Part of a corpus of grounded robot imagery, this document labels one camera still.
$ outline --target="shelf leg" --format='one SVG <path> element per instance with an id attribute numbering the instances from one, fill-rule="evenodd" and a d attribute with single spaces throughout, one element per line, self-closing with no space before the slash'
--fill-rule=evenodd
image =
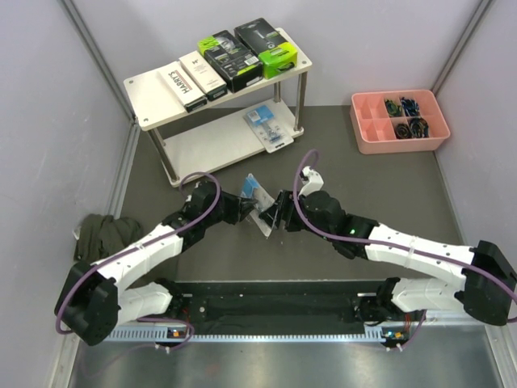
<path id="1" fill-rule="evenodd" d="M 275 98 L 273 99 L 273 101 L 275 101 L 276 103 L 279 103 L 280 101 L 282 101 L 282 96 L 280 95 L 281 93 L 281 88 L 280 88 L 280 82 L 277 82 L 275 84 Z"/>
<path id="2" fill-rule="evenodd" d="M 301 131 L 301 117 L 305 105 L 305 89 L 307 89 L 307 72 L 298 76 L 298 93 L 296 95 L 296 113 L 294 117 L 295 132 Z"/>
<path id="3" fill-rule="evenodd" d="M 163 148 L 165 146 L 165 142 L 162 139 L 162 135 L 160 135 L 160 133 L 158 132 L 158 128 L 153 128 L 150 131 L 147 131 L 147 133 L 149 134 L 149 137 L 151 138 L 154 147 L 160 155 L 160 159 L 162 160 L 163 166 L 165 166 L 167 174 L 169 174 L 170 180 L 172 182 L 177 182 L 179 178 L 176 175 L 176 172 L 174 171 L 172 164 L 170 163 L 170 159 L 167 156 L 167 152 L 165 152 L 165 148 Z"/>

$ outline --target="barcode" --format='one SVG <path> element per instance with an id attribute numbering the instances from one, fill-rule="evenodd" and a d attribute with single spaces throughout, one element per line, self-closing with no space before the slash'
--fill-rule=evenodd
<path id="1" fill-rule="evenodd" d="M 246 63 L 248 66 L 253 65 L 254 63 L 257 63 L 259 59 L 257 57 L 251 57 L 250 59 L 246 59 L 244 63 Z"/>
<path id="2" fill-rule="evenodd" d="M 248 113 L 248 117 L 253 122 L 260 120 L 260 115 L 257 113 L 257 111 L 252 111 L 252 112 Z"/>

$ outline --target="lower shelf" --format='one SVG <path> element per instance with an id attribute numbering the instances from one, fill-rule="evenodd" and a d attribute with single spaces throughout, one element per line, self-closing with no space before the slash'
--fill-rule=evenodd
<path id="1" fill-rule="evenodd" d="M 244 120 L 246 112 L 264 104 L 292 137 L 303 134 L 303 128 L 294 131 L 294 115 L 285 102 L 275 103 L 269 99 L 169 137 L 165 140 L 165 151 L 179 177 L 178 181 L 170 181 L 172 186 L 178 187 L 181 179 L 192 172 L 213 172 L 264 151 L 262 143 Z"/>

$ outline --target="white box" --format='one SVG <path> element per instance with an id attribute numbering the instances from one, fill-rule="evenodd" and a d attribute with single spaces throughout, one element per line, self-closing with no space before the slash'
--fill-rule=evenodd
<path id="1" fill-rule="evenodd" d="M 179 58 L 182 67 L 194 79 L 194 82 L 213 101 L 228 93 L 223 78 L 208 64 L 203 56 L 194 51 Z"/>
<path id="2" fill-rule="evenodd" d="M 178 61 L 163 66 L 158 73 L 187 112 L 201 108 L 207 103 L 204 93 L 182 69 Z"/>

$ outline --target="folded cloth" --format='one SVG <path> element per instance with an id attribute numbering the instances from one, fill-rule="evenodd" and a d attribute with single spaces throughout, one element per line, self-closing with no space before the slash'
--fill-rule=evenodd
<path id="1" fill-rule="evenodd" d="M 82 221 L 74 259 L 89 264 L 122 251 L 144 236 L 138 221 L 130 217 L 90 214 Z"/>

